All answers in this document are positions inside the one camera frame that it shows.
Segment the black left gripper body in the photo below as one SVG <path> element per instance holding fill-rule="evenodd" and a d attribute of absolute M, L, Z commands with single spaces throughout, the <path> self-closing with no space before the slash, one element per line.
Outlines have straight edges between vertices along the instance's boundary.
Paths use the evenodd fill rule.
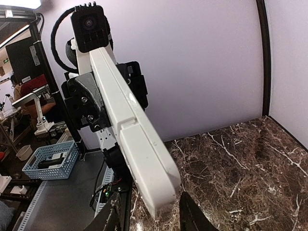
<path fill-rule="evenodd" d="M 137 61 L 99 67 L 62 84 L 64 102 L 77 130 L 97 132 L 134 120 L 132 108 L 148 107 L 148 91 Z"/>

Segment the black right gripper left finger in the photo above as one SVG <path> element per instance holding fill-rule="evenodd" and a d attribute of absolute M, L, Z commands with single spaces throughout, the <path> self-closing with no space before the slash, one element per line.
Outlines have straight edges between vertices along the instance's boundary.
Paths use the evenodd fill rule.
<path fill-rule="evenodd" d="M 114 193 L 85 231 L 121 231 L 120 224 L 121 202 L 120 194 Z"/>

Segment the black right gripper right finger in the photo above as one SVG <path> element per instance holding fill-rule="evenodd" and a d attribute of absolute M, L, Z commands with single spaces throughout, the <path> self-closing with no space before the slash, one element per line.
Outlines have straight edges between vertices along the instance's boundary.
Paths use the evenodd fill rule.
<path fill-rule="evenodd" d="M 218 231 L 187 192 L 180 196 L 179 211 L 181 231 Z"/>

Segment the white remote control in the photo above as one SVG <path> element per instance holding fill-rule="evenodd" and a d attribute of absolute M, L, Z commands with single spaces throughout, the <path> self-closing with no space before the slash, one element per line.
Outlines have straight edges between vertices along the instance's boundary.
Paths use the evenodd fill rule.
<path fill-rule="evenodd" d="M 92 71 L 115 65 L 106 48 L 90 51 Z M 119 123 L 116 140 L 141 198 L 153 219 L 176 201 L 181 179 L 179 170 L 143 109 L 132 108 L 134 120 Z"/>

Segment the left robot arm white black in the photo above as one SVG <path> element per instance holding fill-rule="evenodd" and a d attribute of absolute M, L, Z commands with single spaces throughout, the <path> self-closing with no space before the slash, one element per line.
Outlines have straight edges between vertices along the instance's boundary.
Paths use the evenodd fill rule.
<path fill-rule="evenodd" d="M 137 61 L 117 64 L 117 69 L 128 84 L 138 103 L 145 110 L 148 107 L 147 88 Z M 113 134 L 111 121 L 93 73 L 73 77 L 62 84 L 64 102 L 77 130 L 89 126 L 99 138 L 104 160 L 118 176 L 128 174 L 128 167 Z"/>

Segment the small circuit board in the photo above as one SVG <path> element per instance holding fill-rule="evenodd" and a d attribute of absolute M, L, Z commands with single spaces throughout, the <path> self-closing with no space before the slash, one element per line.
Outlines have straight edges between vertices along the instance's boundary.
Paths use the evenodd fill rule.
<path fill-rule="evenodd" d="M 109 199 L 109 197 L 112 194 L 112 186 L 115 185 L 115 183 L 108 183 L 103 186 L 100 186 L 94 195 L 94 200 L 97 203 L 106 203 Z"/>

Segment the white desk lamp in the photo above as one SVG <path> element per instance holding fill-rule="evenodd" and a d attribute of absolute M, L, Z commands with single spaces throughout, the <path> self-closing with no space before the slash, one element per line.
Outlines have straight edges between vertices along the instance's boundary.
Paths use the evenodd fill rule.
<path fill-rule="evenodd" d="M 36 136 L 49 133 L 54 122 L 48 122 L 45 115 L 56 105 L 56 103 L 46 103 L 41 106 L 38 95 L 38 93 L 32 92 L 12 103 L 14 108 L 25 105 L 31 117 L 36 119 L 37 130 L 34 133 Z"/>

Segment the seated person red shirt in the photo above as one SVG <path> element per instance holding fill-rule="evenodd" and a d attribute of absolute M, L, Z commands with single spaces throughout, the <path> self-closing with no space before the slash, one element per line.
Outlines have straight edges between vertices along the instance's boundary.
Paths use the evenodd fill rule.
<path fill-rule="evenodd" d="M 38 96 L 38 94 L 34 93 L 35 90 L 47 85 L 47 80 L 43 74 L 21 85 L 17 83 L 15 75 L 11 75 L 11 82 L 14 87 L 15 101 L 27 97 L 22 106 L 23 110 L 25 110 L 25 115 L 30 115 L 31 118 L 35 120 L 38 119 L 39 116 L 35 100 L 39 100 L 40 111 L 42 112 L 43 117 L 45 117 L 49 122 L 61 120 L 57 118 L 56 103 L 48 103 L 43 96 Z"/>

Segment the blue plastic basket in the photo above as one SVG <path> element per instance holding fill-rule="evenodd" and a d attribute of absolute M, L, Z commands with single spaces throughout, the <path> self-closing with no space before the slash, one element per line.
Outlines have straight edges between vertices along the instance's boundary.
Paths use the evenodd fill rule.
<path fill-rule="evenodd" d="M 75 165 L 79 149 L 74 141 L 67 141 L 35 150 L 22 171 L 30 179 L 65 180 Z"/>

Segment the black computer monitor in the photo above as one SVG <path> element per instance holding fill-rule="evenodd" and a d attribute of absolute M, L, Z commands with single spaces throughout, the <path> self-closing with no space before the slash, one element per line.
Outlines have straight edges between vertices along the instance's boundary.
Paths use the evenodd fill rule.
<path fill-rule="evenodd" d="M 22 39 L 5 47 L 17 84 L 24 84 L 43 74 L 31 37 Z"/>

